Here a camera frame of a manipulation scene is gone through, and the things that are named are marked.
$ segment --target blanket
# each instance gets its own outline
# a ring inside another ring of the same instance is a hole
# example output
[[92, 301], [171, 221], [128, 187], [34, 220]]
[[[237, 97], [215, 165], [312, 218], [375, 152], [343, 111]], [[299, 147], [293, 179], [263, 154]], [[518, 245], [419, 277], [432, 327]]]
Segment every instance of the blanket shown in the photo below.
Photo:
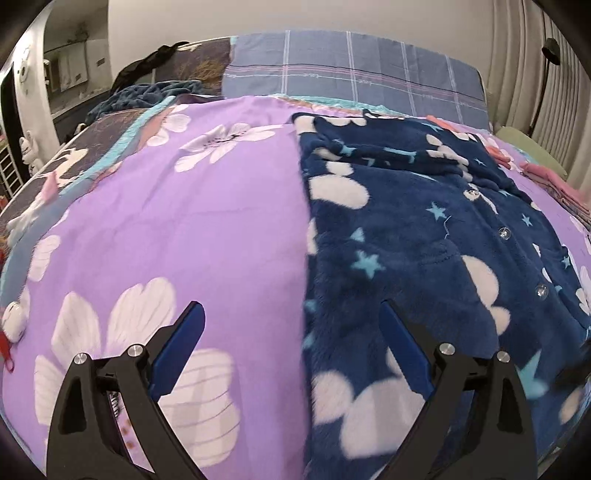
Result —
[[[311, 221], [305, 360], [308, 479], [374, 478], [423, 405], [382, 338], [378, 307], [467, 355], [515, 362], [543, 455], [577, 395], [550, 388], [588, 337], [589, 305], [568, 249], [480, 138], [423, 119], [298, 114]], [[469, 398], [449, 435], [463, 433]]]
[[199, 80], [187, 80], [184, 82], [170, 80], [167, 82], [132, 85], [114, 93], [107, 100], [95, 106], [86, 115], [84, 123], [90, 125], [109, 113], [120, 112], [122, 110], [150, 108], [168, 96], [201, 92], [202, 85]]

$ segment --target ceiling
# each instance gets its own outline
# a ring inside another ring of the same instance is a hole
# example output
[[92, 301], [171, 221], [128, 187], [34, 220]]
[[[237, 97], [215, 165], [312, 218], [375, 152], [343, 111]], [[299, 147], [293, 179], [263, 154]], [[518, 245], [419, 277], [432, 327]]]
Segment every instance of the ceiling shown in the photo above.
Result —
[[55, 6], [47, 20], [46, 31], [80, 24], [94, 12], [108, 5], [109, 0], [55, 0]]

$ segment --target light blue trim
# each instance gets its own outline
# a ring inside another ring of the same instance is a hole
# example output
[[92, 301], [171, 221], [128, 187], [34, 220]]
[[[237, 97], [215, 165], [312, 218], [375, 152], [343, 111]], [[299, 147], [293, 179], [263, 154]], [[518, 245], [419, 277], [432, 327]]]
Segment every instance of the light blue trim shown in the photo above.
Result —
[[64, 188], [57, 200], [42, 207], [37, 220], [29, 226], [27, 232], [8, 255], [3, 274], [0, 275], [0, 306], [6, 307], [20, 295], [26, 281], [28, 267], [31, 264], [33, 249], [41, 237], [61, 218], [71, 203], [88, 192], [95, 178], [113, 165], [127, 149], [135, 148], [134, 140], [139, 130], [151, 118], [162, 112], [175, 98], [168, 96], [158, 105], [154, 105], [142, 113], [100, 160]]
[[367, 109], [374, 113], [385, 113], [387, 115], [400, 115], [409, 116], [404, 113], [396, 112], [386, 108], [384, 105], [370, 105], [368, 103], [354, 102], [353, 100], [343, 100], [340, 98], [329, 98], [329, 97], [311, 97], [305, 95], [283, 95], [282, 93], [273, 93], [269, 95], [276, 98], [286, 97], [293, 98], [294, 100], [303, 100], [310, 103], [318, 103], [320, 105], [334, 106], [337, 108], [350, 108], [351, 110], [363, 110]]
[[130, 143], [138, 134], [139, 129], [142, 128], [152, 117], [162, 112], [175, 98], [175, 96], [168, 96], [159, 104], [154, 105], [152, 108], [149, 108], [144, 113], [142, 113], [134, 121], [134, 123], [128, 127], [128, 129], [123, 133], [123, 135], [119, 137], [117, 142], [115, 142], [115, 145], [113, 145], [98, 162], [91, 166], [91, 168], [83, 172], [74, 182], [70, 183], [65, 189], [63, 189], [60, 192], [60, 195], [65, 195], [66, 193], [68, 193], [72, 188], [74, 188], [76, 184], [80, 183], [82, 180], [96, 178], [107, 168], [112, 166], [115, 163], [115, 161], [119, 157], [121, 157], [121, 155], [129, 147]]

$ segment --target blue gripper pad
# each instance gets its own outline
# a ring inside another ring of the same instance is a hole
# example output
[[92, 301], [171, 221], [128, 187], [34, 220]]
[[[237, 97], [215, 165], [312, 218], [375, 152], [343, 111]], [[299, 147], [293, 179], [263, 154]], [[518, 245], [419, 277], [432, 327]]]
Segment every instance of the blue gripper pad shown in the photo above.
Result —
[[184, 366], [205, 330], [205, 310], [195, 302], [183, 312], [171, 338], [152, 363], [152, 383], [148, 387], [150, 397], [157, 402], [160, 397], [172, 392]]
[[385, 301], [379, 308], [378, 324], [408, 386], [427, 401], [435, 390], [431, 382], [431, 365], [400, 317]]

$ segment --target pink folded cloth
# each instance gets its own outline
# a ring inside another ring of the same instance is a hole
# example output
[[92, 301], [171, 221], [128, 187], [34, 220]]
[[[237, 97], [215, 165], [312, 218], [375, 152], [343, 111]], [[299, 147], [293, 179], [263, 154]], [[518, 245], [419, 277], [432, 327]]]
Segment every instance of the pink folded cloth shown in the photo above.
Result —
[[527, 172], [527, 171], [522, 172], [522, 174], [525, 175], [527, 178], [529, 178], [531, 181], [540, 185], [540, 187], [542, 187], [544, 190], [546, 190], [548, 192], [554, 192], [552, 197], [555, 198], [556, 200], [561, 199], [564, 202], [570, 204], [572, 206], [572, 208], [576, 208], [577, 210], [581, 211], [585, 215], [591, 215], [591, 211], [589, 210], [589, 208], [587, 207], [587, 205], [585, 203], [579, 203], [579, 202], [573, 201], [573, 199], [571, 197], [567, 197], [564, 194], [564, 192], [559, 190], [548, 179], [538, 177], [537, 175], [533, 174], [532, 172]]
[[580, 193], [566, 183], [560, 176], [553, 170], [543, 165], [536, 165], [535, 163], [524, 162], [520, 165], [522, 170], [527, 173], [532, 173], [538, 177], [548, 180], [558, 191], [560, 191], [565, 197], [569, 198], [573, 203], [577, 203], [585, 210], [589, 210]]

